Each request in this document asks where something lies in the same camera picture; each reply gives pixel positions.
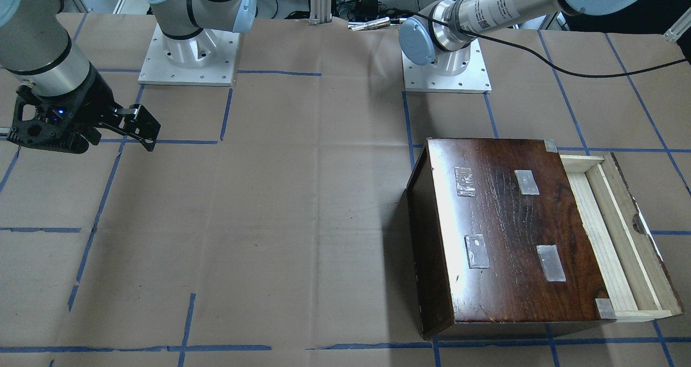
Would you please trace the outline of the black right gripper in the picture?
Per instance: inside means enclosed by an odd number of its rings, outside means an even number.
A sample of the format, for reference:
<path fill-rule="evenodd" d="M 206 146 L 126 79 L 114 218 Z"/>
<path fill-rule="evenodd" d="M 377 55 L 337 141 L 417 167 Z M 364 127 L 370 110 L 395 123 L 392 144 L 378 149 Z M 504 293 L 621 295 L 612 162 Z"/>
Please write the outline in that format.
<path fill-rule="evenodd" d="M 36 87 L 18 87 L 8 141 L 22 147 L 82 154 L 100 142 L 99 128 L 132 138 L 153 152 L 160 123 L 145 106 L 114 101 L 110 86 L 94 67 L 74 91 L 62 96 L 39 96 Z"/>

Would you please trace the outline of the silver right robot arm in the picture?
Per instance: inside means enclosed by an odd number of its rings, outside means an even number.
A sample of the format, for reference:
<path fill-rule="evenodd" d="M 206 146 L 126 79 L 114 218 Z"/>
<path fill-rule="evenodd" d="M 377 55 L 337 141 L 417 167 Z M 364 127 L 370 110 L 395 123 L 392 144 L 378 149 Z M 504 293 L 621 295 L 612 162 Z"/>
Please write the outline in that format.
<path fill-rule="evenodd" d="M 124 108 L 56 16 L 69 0 L 2 0 L 2 65 L 21 82 L 8 141 L 81 154 L 100 129 L 152 151 L 160 124 L 140 104 Z M 173 64 L 202 64 L 214 52 L 211 30 L 246 33 L 256 0 L 147 0 Z"/>

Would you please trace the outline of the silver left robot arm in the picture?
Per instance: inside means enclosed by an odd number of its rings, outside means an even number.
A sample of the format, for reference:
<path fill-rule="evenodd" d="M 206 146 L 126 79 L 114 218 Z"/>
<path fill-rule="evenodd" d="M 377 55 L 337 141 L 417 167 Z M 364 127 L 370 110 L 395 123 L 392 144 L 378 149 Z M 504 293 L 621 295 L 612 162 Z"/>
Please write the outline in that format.
<path fill-rule="evenodd" d="M 487 32 L 562 11 L 603 16 L 638 0 L 440 0 L 405 20 L 399 45 L 416 65 L 429 65 L 439 53 L 454 53 Z"/>

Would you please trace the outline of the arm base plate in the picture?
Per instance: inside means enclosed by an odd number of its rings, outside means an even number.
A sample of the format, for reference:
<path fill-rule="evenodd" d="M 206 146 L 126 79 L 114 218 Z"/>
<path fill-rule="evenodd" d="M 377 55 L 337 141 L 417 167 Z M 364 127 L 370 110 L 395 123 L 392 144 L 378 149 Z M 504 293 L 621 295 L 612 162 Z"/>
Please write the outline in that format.
<path fill-rule="evenodd" d="M 141 84 L 170 86 L 232 86 L 241 33 L 204 29 L 177 40 L 156 26 L 141 65 Z"/>

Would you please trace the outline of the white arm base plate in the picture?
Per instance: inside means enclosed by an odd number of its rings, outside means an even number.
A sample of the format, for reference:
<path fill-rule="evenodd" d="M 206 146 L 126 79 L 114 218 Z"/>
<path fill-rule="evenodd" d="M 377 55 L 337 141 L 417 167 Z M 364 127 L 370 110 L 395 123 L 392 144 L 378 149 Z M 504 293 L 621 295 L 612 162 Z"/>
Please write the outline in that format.
<path fill-rule="evenodd" d="M 404 86 L 409 92 L 489 93 L 489 73 L 479 40 L 453 53 L 436 52 L 431 64 L 416 65 L 402 54 Z"/>

